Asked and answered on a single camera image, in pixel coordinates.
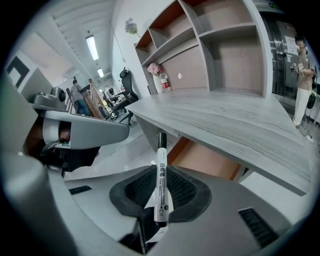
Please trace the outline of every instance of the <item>white pants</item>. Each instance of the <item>white pants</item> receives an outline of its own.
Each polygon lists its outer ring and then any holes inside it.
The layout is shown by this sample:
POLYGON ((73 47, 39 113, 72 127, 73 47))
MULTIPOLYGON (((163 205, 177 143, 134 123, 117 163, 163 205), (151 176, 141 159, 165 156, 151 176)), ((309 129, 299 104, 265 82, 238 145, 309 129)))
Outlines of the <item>white pants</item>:
POLYGON ((295 126, 299 126, 301 124, 302 118, 304 117, 306 111, 308 100, 308 90, 298 88, 298 93, 295 100, 294 117, 292 119, 295 126))

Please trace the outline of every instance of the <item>vase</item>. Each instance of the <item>vase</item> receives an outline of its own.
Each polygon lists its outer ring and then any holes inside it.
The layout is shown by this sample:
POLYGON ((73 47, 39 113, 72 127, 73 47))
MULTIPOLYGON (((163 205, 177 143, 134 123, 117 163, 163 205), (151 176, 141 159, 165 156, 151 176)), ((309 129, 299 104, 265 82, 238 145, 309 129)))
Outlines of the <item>vase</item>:
POLYGON ((158 75, 153 75, 153 81, 158 94, 162 93, 164 89, 162 88, 162 83, 160 81, 160 77, 158 75))

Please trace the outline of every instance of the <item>white floor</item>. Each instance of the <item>white floor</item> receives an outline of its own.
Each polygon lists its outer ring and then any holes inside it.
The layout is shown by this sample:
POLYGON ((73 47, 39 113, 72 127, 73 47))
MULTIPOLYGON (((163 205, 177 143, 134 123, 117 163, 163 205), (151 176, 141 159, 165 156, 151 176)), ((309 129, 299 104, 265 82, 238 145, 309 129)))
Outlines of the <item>white floor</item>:
MULTIPOLYGON (((309 194, 298 196, 257 173, 253 173, 241 182, 243 186, 278 209, 292 224, 308 214, 317 192, 316 185, 320 179, 320 146, 318 146, 320 128, 310 122, 308 129, 314 138, 314 143, 309 142, 302 134, 301 139, 305 143, 312 171, 312 188, 309 194)), ((66 173, 64 179, 77 180, 125 172, 151 165, 157 156, 134 117, 129 137, 120 143, 101 147, 99 153, 92 166, 81 167, 74 172, 66 173)))

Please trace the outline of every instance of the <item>person in blue jeans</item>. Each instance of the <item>person in blue jeans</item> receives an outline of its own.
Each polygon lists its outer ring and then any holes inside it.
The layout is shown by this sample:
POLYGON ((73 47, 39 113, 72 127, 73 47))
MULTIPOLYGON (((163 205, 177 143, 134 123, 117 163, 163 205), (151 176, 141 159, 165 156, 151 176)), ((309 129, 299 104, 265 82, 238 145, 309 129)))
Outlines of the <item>person in blue jeans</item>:
POLYGON ((89 109, 87 108, 84 97, 81 94, 85 90, 81 89, 77 80, 73 80, 72 83, 73 83, 73 86, 71 87, 70 94, 71 94, 71 99, 75 105, 76 113, 79 115, 85 115, 87 117, 90 117, 89 109))

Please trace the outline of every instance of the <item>gray shirt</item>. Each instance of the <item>gray shirt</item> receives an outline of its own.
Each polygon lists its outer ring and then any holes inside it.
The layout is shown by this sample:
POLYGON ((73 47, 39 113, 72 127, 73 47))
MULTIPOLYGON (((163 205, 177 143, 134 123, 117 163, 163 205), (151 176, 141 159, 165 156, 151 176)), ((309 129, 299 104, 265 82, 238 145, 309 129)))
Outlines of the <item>gray shirt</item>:
MULTIPOLYGON (((310 55, 310 52, 308 52, 308 55, 306 54, 306 51, 300 52, 298 58, 298 66, 300 64, 302 64, 303 68, 306 70, 315 70, 315 61, 314 58, 310 55)), ((312 75, 305 74, 302 70, 300 70, 297 86, 301 89, 309 90, 311 93, 313 83, 312 77, 312 75)))
POLYGON ((71 87, 70 93, 71 93, 71 99, 73 102, 84 99, 84 97, 81 94, 81 90, 82 90, 82 88, 80 87, 80 85, 78 83, 75 83, 71 87))

